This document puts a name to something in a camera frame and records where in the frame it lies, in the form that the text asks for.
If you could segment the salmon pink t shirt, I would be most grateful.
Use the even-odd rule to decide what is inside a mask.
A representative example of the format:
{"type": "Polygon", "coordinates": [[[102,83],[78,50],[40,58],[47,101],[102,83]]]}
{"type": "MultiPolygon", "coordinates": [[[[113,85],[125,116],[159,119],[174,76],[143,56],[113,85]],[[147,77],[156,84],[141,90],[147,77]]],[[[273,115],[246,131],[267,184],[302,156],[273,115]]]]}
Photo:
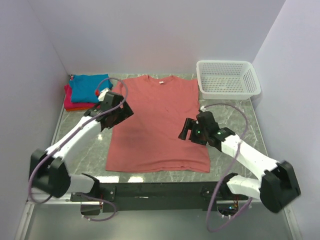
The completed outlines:
{"type": "Polygon", "coordinates": [[[106,171],[210,171],[207,147],[178,138],[185,120],[198,114],[196,79],[142,75],[124,79],[113,91],[128,92],[133,115],[112,128],[106,171]]]}

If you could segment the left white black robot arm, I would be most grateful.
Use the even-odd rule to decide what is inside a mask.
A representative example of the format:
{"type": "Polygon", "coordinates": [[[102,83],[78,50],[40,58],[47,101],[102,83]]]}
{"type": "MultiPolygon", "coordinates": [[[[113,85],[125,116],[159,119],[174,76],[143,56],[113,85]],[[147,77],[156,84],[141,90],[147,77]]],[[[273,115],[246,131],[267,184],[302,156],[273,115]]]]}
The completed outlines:
{"type": "Polygon", "coordinates": [[[116,106],[99,102],[88,109],[60,141],[45,150],[36,149],[30,158],[28,194],[36,188],[60,198],[65,194],[81,193],[88,201],[100,196],[100,182],[97,178],[82,174],[71,174],[72,160],[89,141],[105,129],[111,129],[134,114],[129,104],[122,101],[116,106]]]}

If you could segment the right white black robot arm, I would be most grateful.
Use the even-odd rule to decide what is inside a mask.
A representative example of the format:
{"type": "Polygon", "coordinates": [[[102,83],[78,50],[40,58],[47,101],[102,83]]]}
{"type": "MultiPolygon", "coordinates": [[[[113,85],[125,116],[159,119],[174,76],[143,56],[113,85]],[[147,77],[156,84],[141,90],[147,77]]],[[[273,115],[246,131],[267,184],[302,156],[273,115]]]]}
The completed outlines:
{"type": "Polygon", "coordinates": [[[289,162],[279,162],[264,155],[231,129],[220,128],[214,119],[187,118],[178,137],[214,147],[253,173],[254,179],[237,173],[226,175],[219,187],[221,197],[226,200],[243,195],[260,200],[270,212],[278,213],[301,195],[294,168],[289,162]]]}

